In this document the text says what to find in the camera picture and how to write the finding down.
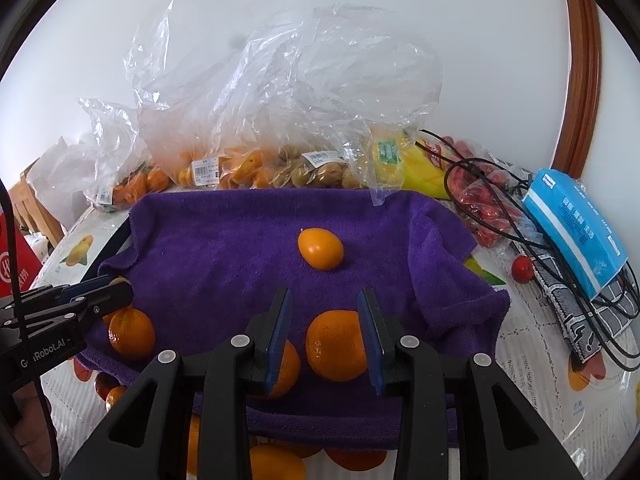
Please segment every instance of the white wall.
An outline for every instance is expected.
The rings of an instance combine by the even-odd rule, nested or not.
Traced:
[[[640,276],[640,63],[603,12],[600,26],[602,93],[582,179]],[[638,320],[634,332],[640,341]]]
[[[132,104],[122,57],[158,0],[58,0],[0,82],[0,178],[6,184],[88,119],[78,96]],[[430,39],[444,64],[431,127],[474,138],[538,168],[558,137],[568,72],[565,0],[309,0],[391,8]]]

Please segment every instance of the white stripe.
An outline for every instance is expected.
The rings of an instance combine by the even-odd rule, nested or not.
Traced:
[[[556,228],[556,231],[558,231],[558,234],[562,237],[562,240],[564,240],[564,243],[566,243],[569,246],[570,251],[574,254],[576,259],[578,260],[578,263],[582,267],[582,270],[587,275],[587,278],[589,279],[589,281],[591,282],[591,285],[593,285],[593,288],[597,293],[601,289],[600,283],[598,283],[598,280],[596,279],[596,276],[593,273],[593,270],[591,269],[584,255],[580,252],[580,249],[578,248],[578,246],[575,244],[574,239],[571,238],[571,235],[560,223],[560,221],[558,220],[558,217],[553,214],[551,209],[549,209],[548,205],[546,205],[542,201],[542,199],[538,196],[538,194],[535,191],[529,189],[527,191],[527,196],[531,200],[533,200],[533,203],[535,205],[537,205],[540,208],[540,211],[542,211],[542,214],[546,216],[546,218],[551,222],[551,225]]]

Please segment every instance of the brown wooden trim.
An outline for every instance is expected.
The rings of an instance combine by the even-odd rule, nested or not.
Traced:
[[[564,122],[552,167],[578,178],[587,160],[598,115],[602,42],[593,0],[566,0],[569,11],[571,69]]]

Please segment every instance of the green label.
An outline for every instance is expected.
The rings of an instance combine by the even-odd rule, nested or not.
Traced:
[[[380,162],[396,165],[400,160],[396,142],[394,140],[381,140],[378,143],[378,157]]]

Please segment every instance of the wooden chair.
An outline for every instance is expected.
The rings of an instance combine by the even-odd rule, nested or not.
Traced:
[[[15,220],[21,229],[42,233],[56,247],[64,237],[62,226],[36,199],[33,189],[27,184],[26,176],[32,166],[20,174],[20,182],[9,190]]]

